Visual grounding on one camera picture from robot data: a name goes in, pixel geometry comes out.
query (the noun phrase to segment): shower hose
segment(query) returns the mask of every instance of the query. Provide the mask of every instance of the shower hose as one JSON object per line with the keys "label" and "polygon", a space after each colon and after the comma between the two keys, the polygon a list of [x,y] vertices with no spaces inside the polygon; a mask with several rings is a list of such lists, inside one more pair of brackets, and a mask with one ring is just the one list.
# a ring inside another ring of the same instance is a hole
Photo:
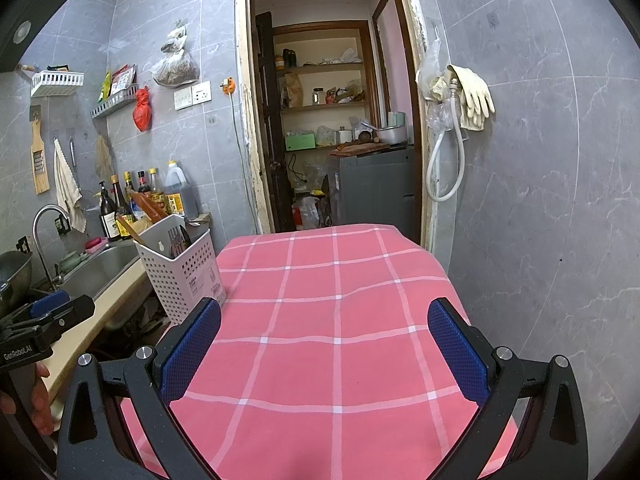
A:
{"label": "shower hose", "polygon": [[447,98],[449,101],[449,106],[451,109],[451,117],[453,119],[453,127],[456,131],[456,140],[458,142],[458,178],[456,179],[456,183],[453,185],[451,190],[444,196],[438,196],[436,190],[431,190],[431,173],[433,172],[433,165],[436,161],[436,157],[438,156],[438,152],[440,151],[440,145],[442,144],[442,139],[444,135],[447,133],[447,130],[442,130],[438,135],[438,139],[436,140],[436,144],[433,147],[433,151],[431,152],[431,157],[429,158],[429,165],[427,166],[427,176],[426,176],[426,188],[429,197],[434,202],[444,202],[451,198],[458,188],[460,187],[460,183],[462,183],[462,177],[465,174],[465,147],[462,141],[462,133],[460,132],[460,119],[458,118],[458,113],[456,110],[456,89],[458,88],[458,80],[452,79],[449,85],[449,95]]}

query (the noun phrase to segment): metal screw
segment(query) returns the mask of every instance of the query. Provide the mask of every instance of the metal screw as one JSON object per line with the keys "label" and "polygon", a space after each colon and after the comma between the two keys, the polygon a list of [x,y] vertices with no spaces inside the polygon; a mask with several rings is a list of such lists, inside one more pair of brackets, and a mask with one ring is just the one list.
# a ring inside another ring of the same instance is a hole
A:
{"label": "metal screw", "polygon": [[569,365],[569,359],[563,355],[556,356],[556,364],[561,368],[567,368]]}
{"label": "metal screw", "polygon": [[495,351],[495,354],[503,361],[508,361],[513,357],[513,352],[506,346],[501,346]]}
{"label": "metal screw", "polygon": [[79,358],[78,358],[78,364],[80,366],[87,366],[90,362],[91,362],[91,354],[82,354]]}
{"label": "metal screw", "polygon": [[153,353],[153,351],[154,349],[151,348],[151,346],[141,346],[136,350],[136,357],[138,359],[146,359]]}

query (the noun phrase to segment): faucet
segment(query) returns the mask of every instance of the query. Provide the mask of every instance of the faucet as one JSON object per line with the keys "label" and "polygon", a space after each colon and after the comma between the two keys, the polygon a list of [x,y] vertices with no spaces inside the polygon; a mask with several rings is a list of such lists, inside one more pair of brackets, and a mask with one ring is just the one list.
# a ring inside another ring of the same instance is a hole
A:
{"label": "faucet", "polygon": [[67,220],[67,221],[69,221],[69,215],[59,205],[47,204],[46,206],[43,206],[36,213],[36,216],[33,219],[33,241],[36,244],[36,250],[38,251],[38,256],[40,257],[40,261],[42,262],[42,267],[44,267],[44,274],[47,277],[47,281],[49,282],[49,286],[51,287],[51,290],[56,290],[60,283],[59,283],[58,280],[56,280],[54,282],[51,279],[51,275],[49,273],[49,269],[47,269],[47,263],[44,261],[44,255],[42,254],[42,246],[40,245],[40,240],[38,239],[38,222],[40,221],[40,217],[43,215],[43,213],[45,213],[47,211],[56,211],[56,212],[60,213],[65,218],[65,220]]}

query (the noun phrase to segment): range hood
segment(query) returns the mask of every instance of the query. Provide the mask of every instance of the range hood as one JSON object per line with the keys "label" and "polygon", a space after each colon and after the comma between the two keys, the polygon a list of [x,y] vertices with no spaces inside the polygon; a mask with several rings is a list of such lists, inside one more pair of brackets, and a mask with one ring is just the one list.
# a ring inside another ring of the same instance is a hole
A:
{"label": "range hood", "polygon": [[15,70],[33,39],[66,1],[33,0],[24,8],[0,40],[0,72]]}

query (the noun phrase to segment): blue gripper pad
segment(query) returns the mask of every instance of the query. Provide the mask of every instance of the blue gripper pad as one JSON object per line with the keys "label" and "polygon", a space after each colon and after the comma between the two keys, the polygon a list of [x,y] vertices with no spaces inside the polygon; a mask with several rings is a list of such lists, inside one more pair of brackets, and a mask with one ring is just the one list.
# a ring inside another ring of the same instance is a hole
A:
{"label": "blue gripper pad", "polygon": [[42,298],[41,300],[34,302],[31,305],[29,314],[31,319],[36,319],[40,316],[44,316],[47,312],[51,312],[59,306],[68,303],[69,301],[71,301],[69,294],[64,290],[58,290],[53,294],[49,294],[46,298]]}
{"label": "blue gripper pad", "polygon": [[182,398],[187,391],[198,366],[220,330],[221,322],[222,314],[218,302],[209,300],[164,360],[160,373],[159,395],[167,406],[172,400]]}
{"label": "blue gripper pad", "polygon": [[465,399],[482,406],[489,397],[482,359],[438,300],[429,305],[427,323]]}

